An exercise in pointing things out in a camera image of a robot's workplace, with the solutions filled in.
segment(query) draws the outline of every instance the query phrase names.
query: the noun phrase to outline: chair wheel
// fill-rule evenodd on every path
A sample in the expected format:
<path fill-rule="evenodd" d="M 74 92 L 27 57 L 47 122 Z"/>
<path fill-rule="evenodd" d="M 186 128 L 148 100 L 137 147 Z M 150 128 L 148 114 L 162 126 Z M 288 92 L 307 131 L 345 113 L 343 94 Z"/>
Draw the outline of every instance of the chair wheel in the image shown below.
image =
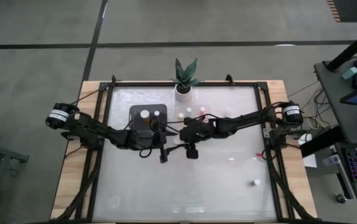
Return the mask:
<path fill-rule="evenodd" d="M 346 198 L 346 196 L 344 194 L 338 194 L 338 195 L 336 195 L 336 200 L 339 203 L 346 203 L 347 198 Z"/>

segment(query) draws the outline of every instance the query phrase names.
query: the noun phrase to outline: white pot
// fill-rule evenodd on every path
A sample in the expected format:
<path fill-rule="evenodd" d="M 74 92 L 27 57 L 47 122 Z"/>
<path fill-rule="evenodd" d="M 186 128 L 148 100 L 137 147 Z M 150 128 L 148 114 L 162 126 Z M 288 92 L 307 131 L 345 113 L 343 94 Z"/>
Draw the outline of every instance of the white pot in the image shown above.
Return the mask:
<path fill-rule="evenodd" d="M 177 100 L 179 100 L 181 102 L 188 101 L 189 99 L 191 99 L 191 96 L 192 96 L 192 86 L 188 93 L 181 94 L 177 91 L 177 84 L 176 84 L 174 86 L 174 96 L 176 97 Z"/>

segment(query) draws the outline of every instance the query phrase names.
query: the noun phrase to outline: wooden table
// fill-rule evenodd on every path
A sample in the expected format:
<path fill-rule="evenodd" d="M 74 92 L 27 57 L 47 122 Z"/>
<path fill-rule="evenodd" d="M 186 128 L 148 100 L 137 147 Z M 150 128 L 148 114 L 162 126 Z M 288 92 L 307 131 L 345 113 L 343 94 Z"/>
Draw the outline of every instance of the wooden table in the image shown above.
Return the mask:
<path fill-rule="evenodd" d="M 131 81 L 121 81 L 121 83 L 130 83 Z M 269 94 L 271 103 L 277 101 L 287 101 L 287 95 L 285 91 L 284 82 L 282 80 L 242 80 L 236 82 L 267 82 L 269 88 Z M 100 82 L 84 82 L 80 98 L 86 96 L 87 94 L 96 91 L 100 87 Z M 84 100 L 79 101 L 78 107 L 80 111 L 93 115 L 95 113 L 95 104 L 96 104 L 97 94 L 93 94 Z M 106 96 L 103 97 L 100 109 L 99 120 L 102 121 L 104 116 L 104 107 L 106 103 Z M 293 139 L 288 139 L 288 143 L 297 144 L 297 141 Z M 66 154 L 72 152 L 73 150 L 79 148 L 79 140 L 70 141 L 67 146 Z M 71 203 L 75 195 L 80 189 L 80 183 L 83 173 L 83 166 L 85 163 L 87 149 L 80 149 L 77 152 L 69 155 L 62 164 L 62 171 L 60 176 L 60 181 L 58 183 L 57 193 L 55 195 L 54 205 L 50 218 L 57 218 L 67 206 Z M 93 152 L 92 158 L 94 159 L 97 152 Z M 289 183 L 289 188 L 292 193 L 295 195 L 300 204 L 306 209 L 309 214 L 314 217 L 317 217 L 317 212 L 315 210 L 315 205 L 313 197 L 310 190 L 310 185 L 308 183 L 307 174 L 305 171 L 302 154 L 299 149 L 294 147 L 286 147 L 282 150 L 282 157 L 284 160 L 285 171 L 287 175 L 287 180 Z M 90 190 L 87 191 L 87 194 L 84 199 L 82 216 L 86 217 L 87 208 L 88 208 L 88 196 L 90 195 Z M 281 190 L 279 190 L 280 204 L 282 207 L 282 212 L 284 217 L 287 216 L 285 198 Z"/>

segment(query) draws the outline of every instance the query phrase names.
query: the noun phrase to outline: potted plant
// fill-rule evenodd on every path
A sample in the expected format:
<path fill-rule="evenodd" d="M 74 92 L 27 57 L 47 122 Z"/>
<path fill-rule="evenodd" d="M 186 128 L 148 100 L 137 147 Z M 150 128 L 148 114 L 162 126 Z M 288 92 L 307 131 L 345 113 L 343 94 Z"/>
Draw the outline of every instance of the potted plant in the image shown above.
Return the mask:
<path fill-rule="evenodd" d="M 197 69 L 197 58 L 185 70 L 181 66 L 180 61 L 176 58 L 175 69 L 176 78 L 173 79 L 173 82 L 176 83 L 174 86 L 175 97 L 179 101 L 187 101 L 192 96 L 192 87 L 201 82 L 201 80 L 197 78 L 192 79 Z"/>

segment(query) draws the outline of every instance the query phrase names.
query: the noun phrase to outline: concrete floor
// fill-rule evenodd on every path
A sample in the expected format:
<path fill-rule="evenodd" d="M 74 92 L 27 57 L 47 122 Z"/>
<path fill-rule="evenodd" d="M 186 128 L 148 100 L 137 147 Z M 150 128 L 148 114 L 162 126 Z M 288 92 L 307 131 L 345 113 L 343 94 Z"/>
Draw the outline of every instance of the concrete floor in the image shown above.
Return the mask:
<path fill-rule="evenodd" d="M 101 0 L 0 0 L 0 44 L 91 42 Z M 357 23 L 336 23 L 325 0 L 109 0 L 100 43 L 353 40 Z M 198 57 L 196 76 L 284 80 L 288 94 L 314 81 L 313 64 L 344 45 L 98 49 L 90 80 L 168 80 L 174 59 Z M 30 154 L 5 173 L 0 223 L 49 219 L 66 146 L 44 119 L 55 102 L 74 101 L 88 49 L 0 50 L 0 145 Z M 293 97 L 303 105 L 318 85 Z M 335 124 L 332 112 L 324 117 Z M 335 177 L 309 178 L 318 216 L 357 223 L 357 201 L 336 203 Z"/>

